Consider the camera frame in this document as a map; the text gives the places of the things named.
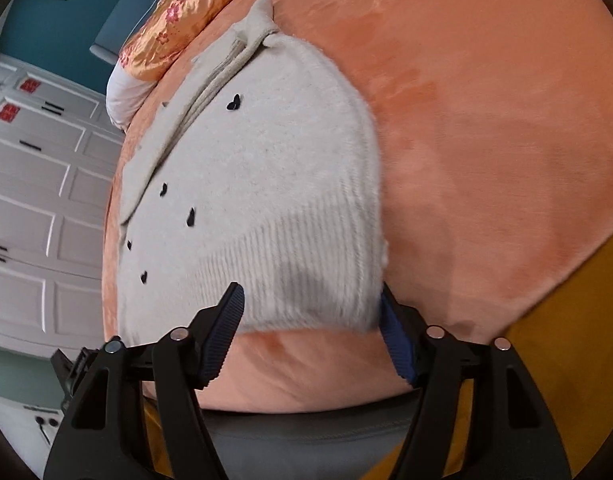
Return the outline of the cream knit sweater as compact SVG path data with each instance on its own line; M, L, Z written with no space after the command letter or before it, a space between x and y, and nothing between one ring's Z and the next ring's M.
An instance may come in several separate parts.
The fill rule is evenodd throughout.
M361 93L256 0L195 58L123 169L119 334L156 340L232 283L245 332L371 330L380 188Z

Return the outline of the yellow garment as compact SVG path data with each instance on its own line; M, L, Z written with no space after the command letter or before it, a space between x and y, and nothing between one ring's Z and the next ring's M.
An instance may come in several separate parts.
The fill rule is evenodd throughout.
M613 235L503 336L518 351L560 432L569 479L613 479ZM463 461L451 445L447 478ZM369 471L391 472L404 442Z

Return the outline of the white panelled wardrobe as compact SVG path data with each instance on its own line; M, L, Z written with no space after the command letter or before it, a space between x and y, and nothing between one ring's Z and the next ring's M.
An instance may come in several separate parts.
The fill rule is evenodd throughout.
M104 97L0 54L0 348L104 340L102 234L123 133Z

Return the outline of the white pillow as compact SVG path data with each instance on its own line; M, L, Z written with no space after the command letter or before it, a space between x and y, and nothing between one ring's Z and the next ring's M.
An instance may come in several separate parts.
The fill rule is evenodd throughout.
M106 111L111 124L125 131L156 84L132 76L116 62L108 79Z

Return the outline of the orange plush bed blanket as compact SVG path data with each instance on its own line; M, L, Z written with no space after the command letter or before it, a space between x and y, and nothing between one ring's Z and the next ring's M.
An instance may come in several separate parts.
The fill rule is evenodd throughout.
M133 154L233 0L136 114ZM274 0L379 127L385 278L403 304L488 340L613 234L613 17L601 0Z

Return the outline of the orange floral satin pillow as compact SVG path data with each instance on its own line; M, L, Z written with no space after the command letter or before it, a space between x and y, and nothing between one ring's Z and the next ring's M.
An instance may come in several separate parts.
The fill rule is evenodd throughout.
M159 0L146 23L125 42L119 65L138 80L161 79L230 1Z

